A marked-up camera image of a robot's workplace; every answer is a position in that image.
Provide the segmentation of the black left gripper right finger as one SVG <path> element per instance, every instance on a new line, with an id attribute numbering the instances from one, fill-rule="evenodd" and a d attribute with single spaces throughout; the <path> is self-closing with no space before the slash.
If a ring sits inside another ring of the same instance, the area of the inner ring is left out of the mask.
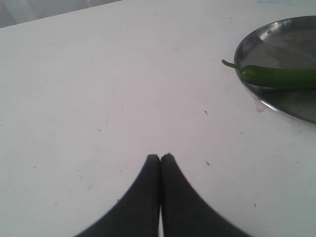
<path id="1" fill-rule="evenodd" d="M 172 154 L 160 160 L 161 210 L 165 237 L 247 237 L 214 211 L 193 189 Z"/>

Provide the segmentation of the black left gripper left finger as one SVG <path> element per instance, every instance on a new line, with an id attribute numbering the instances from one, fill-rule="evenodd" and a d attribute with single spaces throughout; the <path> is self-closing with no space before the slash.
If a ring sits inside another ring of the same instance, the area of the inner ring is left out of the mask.
<path id="1" fill-rule="evenodd" d="M 148 155 L 128 191 L 79 237 L 157 237 L 160 214 L 160 159 Z"/>

